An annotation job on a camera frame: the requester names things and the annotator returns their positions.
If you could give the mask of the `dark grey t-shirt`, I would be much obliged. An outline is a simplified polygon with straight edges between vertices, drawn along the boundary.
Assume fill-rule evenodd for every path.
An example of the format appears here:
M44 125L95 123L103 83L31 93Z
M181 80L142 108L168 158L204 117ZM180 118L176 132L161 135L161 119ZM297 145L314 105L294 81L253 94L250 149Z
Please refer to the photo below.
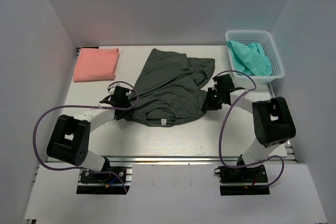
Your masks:
M129 100L133 111L116 111L115 119L146 126L172 127L200 119L207 92L203 87L215 70L215 59L192 58L152 49Z

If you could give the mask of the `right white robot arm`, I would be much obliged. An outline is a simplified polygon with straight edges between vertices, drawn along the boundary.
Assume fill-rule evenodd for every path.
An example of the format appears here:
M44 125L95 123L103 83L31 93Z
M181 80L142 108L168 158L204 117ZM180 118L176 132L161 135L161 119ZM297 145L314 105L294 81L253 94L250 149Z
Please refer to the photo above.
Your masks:
M213 77L214 86L208 88L207 96L203 104L203 111L217 111L223 104L229 105L220 128L218 140L218 155L222 165L229 169L237 169L238 177L247 182L256 175L255 167L272 159L281 159L271 153L281 144L296 136L296 127L289 111L286 99L275 97L269 100L256 101L250 94L257 89L254 79L243 74L253 87L246 89L236 87L229 74L225 70ZM246 152L241 154L239 165L228 165L222 156L222 140L228 118L234 107L241 108L253 115L255 139Z

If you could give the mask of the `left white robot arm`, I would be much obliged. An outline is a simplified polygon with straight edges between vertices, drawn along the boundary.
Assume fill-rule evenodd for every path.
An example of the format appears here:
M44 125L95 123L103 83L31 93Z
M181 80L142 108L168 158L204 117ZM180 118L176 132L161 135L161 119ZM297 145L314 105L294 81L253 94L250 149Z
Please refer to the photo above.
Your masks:
M132 90L117 84L108 91L109 95L100 101L108 105L106 109L99 106L75 116L61 115L46 150L49 157L92 170L93 176L101 182L110 178L111 168L106 158L89 151L90 133L107 122L133 113L129 101Z

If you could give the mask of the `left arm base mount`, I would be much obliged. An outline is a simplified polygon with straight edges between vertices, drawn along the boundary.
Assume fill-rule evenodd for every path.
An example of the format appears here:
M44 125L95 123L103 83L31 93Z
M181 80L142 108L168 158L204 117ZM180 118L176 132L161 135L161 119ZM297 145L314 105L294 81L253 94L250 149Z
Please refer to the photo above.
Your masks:
M131 186L132 166L112 165L110 170L116 173L123 181L127 190ZM126 195L124 186L113 174L91 174L82 170L79 175L77 191L78 195Z

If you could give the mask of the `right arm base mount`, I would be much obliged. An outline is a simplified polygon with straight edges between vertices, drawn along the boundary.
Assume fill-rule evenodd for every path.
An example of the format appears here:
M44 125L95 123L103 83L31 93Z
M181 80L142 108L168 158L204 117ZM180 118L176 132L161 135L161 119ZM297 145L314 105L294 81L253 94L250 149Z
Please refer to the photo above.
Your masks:
M268 177L264 165L253 168L233 169L220 166L214 169L219 176L221 196L269 195Z

